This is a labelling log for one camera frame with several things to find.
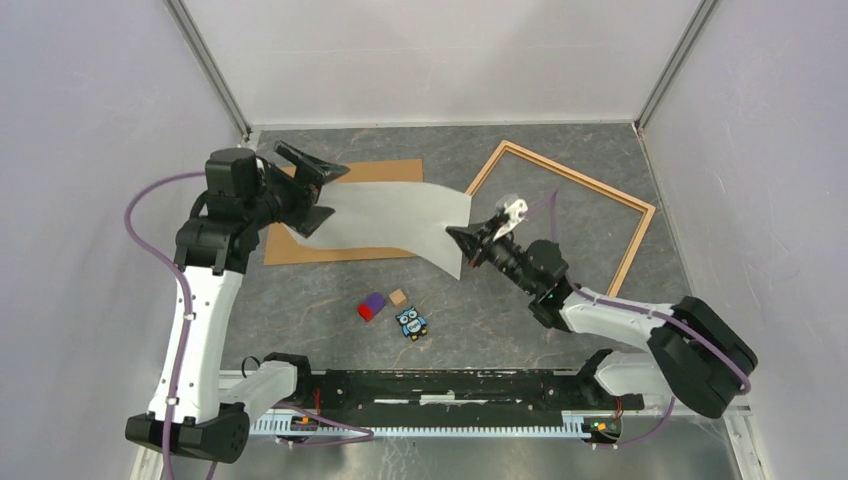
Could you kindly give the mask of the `wooden picture frame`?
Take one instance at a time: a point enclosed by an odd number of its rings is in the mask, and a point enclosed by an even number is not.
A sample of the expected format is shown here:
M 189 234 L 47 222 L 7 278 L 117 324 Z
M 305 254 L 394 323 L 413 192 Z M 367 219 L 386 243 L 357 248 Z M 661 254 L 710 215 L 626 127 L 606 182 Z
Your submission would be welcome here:
M 588 175 L 578 172 L 577 170 L 574 170 L 570 167 L 557 163 L 547 157 L 542 156 L 541 154 L 538 154 L 508 140 L 502 140 L 500 144 L 495 148 L 486 163 L 475 176 L 474 180 L 467 187 L 465 191 L 466 194 L 470 196 L 474 196 L 476 194 L 476 192 L 480 189 L 484 181 L 488 178 L 490 173 L 497 166 L 498 162 L 501 160 L 504 154 L 515 155 L 524 161 L 532 163 L 544 170 L 561 176 L 573 183 L 582 185 L 585 188 L 593 190 L 596 193 L 605 196 L 609 199 L 612 199 L 622 205 L 625 205 L 635 211 L 638 211 L 641 214 L 639 223 L 637 224 L 637 227 L 624 252 L 624 256 L 622 257 L 622 260 L 619 263 L 615 275 L 613 276 L 607 289 L 608 296 L 617 296 L 623 285 L 626 275 L 630 271 L 638 249 L 641 246 L 642 241 L 656 213 L 656 207 L 646 201 L 638 199 L 615 187 L 612 187 L 597 179 L 589 177 Z

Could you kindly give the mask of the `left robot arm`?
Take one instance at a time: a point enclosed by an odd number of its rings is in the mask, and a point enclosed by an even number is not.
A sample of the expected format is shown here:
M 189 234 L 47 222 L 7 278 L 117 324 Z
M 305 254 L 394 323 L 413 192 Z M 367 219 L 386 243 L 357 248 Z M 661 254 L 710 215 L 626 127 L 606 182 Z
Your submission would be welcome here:
M 265 228 L 282 224 L 311 236 L 333 214 L 319 204 L 323 188 L 348 168 L 278 142 L 286 172 L 242 147 L 213 152 L 201 172 L 206 187 L 175 237 L 165 266 L 177 283 L 175 315 L 162 373 L 145 412 L 132 416 L 126 438 L 175 457 L 231 464 L 243 453 L 252 423 L 278 402 L 306 405 L 314 394 L 308 359 L 271 353 L 228 390 L 219 369 L 235 298 Z

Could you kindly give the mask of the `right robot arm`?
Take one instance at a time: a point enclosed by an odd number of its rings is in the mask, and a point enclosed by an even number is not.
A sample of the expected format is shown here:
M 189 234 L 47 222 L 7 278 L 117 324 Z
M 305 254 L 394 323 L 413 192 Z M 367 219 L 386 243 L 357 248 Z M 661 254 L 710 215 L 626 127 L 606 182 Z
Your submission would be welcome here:
M 704 300 L 685 296 L 673 304 L 652 304 L 595 292 L 570 279 L 558 243 L 539 239 L 522 247 L 512 234 L 497 236 L 498 226 L 491 220 L 449 226 L 446 232 L 471 267 L 489 263 L 529 295 L 528 308 L 542 326 L 649 353 L 670 392 L 711 419 L 750 393 L 758 358 Z

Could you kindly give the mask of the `printed photo sheet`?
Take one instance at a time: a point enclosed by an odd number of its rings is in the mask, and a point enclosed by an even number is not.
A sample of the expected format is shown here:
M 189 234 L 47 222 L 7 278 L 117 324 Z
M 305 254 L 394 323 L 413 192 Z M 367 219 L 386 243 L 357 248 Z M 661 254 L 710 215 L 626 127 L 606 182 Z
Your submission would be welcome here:
M 299 245 L 400 249 L 460 278 L 463 255 L 446 228 L 469 225 L 471 196 L 425 182 L 349 182 L 324 187 L 318 204 L 334 213 L 309 237 L 296 233 Z

